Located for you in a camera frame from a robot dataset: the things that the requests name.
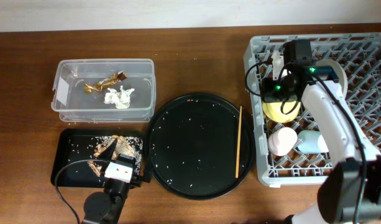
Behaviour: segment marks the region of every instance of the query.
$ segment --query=sticker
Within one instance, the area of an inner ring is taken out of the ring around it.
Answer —
[[[56,99],[65,106],[67,102],[67,94],[68,94],[68,83],[64,79],[59,77]]]

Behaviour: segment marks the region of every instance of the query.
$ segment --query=dish rack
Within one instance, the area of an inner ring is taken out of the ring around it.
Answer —
[[[333,59],[341,64],[348,80],[346,101],[365,135],[381,152],[381,33],[256,36],[244,54],[245,71],[268,60],[274,50],[282,55],[282,45],[295,39],[309,39],[315,59]],[[272,73],[273,67],[260,65],[255,69],[248,84],[259,92],[261,80]],[[250,98],[259,181],[269,187],[322,184],[333,168],[329,153],[304,154],[295,145],[286,156],[279,157],[267,147],[269,136],[284,126],[298,134],[302,130],[318,131],[309,111],[301,107],[293,121],[276,123],[264,116],[260,97],[250,94]]]

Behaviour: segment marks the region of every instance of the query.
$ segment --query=black round plate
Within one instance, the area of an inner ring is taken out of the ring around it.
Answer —
[[[153,175],[170,192],[193,200],[236,188],[254,161],[255,143],[243,114],[239,178],[236,179],[239,110],[210,94],[181,96],[152,118],[145,140]]]

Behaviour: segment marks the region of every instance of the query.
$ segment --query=brown wooden surface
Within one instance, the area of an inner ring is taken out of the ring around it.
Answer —
[[[63,129],[147,128],[69,126],[60,121],[50,104],[61,60],[151,58],[157,78],[156,110],[176,96],[205,91],[243,105],[250,113],[242,57],[251,37],[347,32],[381,32],[381,24],[0,33],[0,223],[75,222],[50,183]],[[317,189],[270,189],[258,181],[254,168],[231,193],[198,202],[168,193],[153,180],[129,192],[120,223],[273,223],[269,220],[284,219],[315,203]],[[94,191],[62,189],[81,219],[84,200]]]

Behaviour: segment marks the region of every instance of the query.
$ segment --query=chopstick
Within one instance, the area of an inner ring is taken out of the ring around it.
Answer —
[[[240,163],[240,140],[241,140],[241,114],[242,106],[240,106],[240,116],[239,116],[239,130],[237,132],[237,158],[236,158],[236,178],[239,178],[239,163]]]

